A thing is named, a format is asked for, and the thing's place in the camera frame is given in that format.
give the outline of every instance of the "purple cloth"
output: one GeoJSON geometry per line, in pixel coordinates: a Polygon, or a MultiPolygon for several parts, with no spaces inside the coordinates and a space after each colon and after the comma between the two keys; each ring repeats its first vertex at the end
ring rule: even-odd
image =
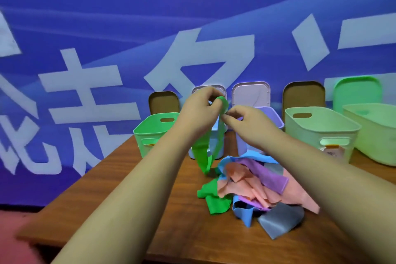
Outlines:
{"type": "Polygon", "coordinates": [[[268,168],[265,168],[259,162],[252,159],[239,159],[236,161],[242,165],[248,167],[255,176],[257,176],[261,183],[267,188],[275,191],[278,194],[282,194],[289,182],[289,178],[273,173],[268,168]]]}
{"type": "Polygon", "coordinates": [[[260,211],[265,211],[266,212],[266,211],[270,210],[270,208],[263,207],[263,205],[260,204],[257,200],[248,200],[247,198],[245,198],[245,197],[243,197],[241,195],[238,195],[238,200],[240,202],[247,203],[248,205],[252,205],[255,208],[257,208],[258,210],[260,210],[260,211]]]}

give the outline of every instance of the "wooden table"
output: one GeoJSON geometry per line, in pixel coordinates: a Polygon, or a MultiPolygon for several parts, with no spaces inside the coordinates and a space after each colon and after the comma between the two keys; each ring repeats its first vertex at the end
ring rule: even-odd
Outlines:
{"type": "MultiPolygon", "coordinates": [[[[235,133],[227,132],[225,155],[237,156],[235,133]]],[[[135,137],[40,211],[17,238],[59,250],[86,218],[136,166],[141,156],[135,137]]],[[[396,169],[354,151],[355,166],[396,183],[396,169]]],[[[232,211],[210,216],[196,192],[211,179],[194,160],[184,160],[146,259],[172,263],[365,264],[371,261],[321,212],[306,211],[301,227],[271,240],[255,220],[247,228],[232,211]]]]}

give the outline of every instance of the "purple lid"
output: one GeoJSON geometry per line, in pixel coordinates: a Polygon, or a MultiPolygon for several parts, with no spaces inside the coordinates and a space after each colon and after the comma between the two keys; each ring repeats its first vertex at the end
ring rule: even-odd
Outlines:
{"type": "MultiPolygon", "coordinates": [[[[226,91],[226,89],[225,89],[223,86],[221,86],[221,85],[211,85],[211,86],[212,86],[212,87],[215,87],[217,90],[219,90],[221,93],[223,93],[225,99],[227,99],[227,91],[226,91]]],[[[199,89],[204,88],[204,87],[206,87],[206,86],[197,86],[197,87],[195,87],[195,88],[192,90],[191,94],[194,93],[195,91],[199,90],[199,89]]]]}
{"type": "Polygon", "coordinates": [[[232,106],[269,107],[271,89],[265,81],[241,82],[232,88],[232,106]]]}

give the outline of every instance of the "light green plastic basket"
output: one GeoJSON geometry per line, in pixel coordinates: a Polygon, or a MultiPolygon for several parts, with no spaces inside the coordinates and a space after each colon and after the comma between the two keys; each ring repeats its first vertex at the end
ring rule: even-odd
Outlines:
{"type": "Polygon", "coordinates": [[[347,162],[352,155],[360,125],[325,107],[290,107],[285,110],[285,131],[318,149],[337,144],[345,149],[347,162]]]}
{"type": "Polygon", "coordinates": [[[381,164],[396,166],[396,106],[349,104],[344,115],[362,125],[356,148],[381,164]]]}
{"type": "Polygon", "coordinates": [[[142,158],[150,151],[158,140],[173,126],[179,113],[159,113],[148,116],[133,133],[142,158]]]}

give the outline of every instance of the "pile of cloth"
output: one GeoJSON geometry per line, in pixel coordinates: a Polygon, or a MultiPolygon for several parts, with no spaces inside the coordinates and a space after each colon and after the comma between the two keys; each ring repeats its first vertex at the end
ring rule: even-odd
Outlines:
{"type": "Polygon", "coordinates": [[[247,153],[225,157],[218,177],[197,192],[211,215],[228,211],[250,227],[253,217],[275,239],[301,223],[304,208],[316,214],[319,206],[297,181],[270,156],[247,153]]]}

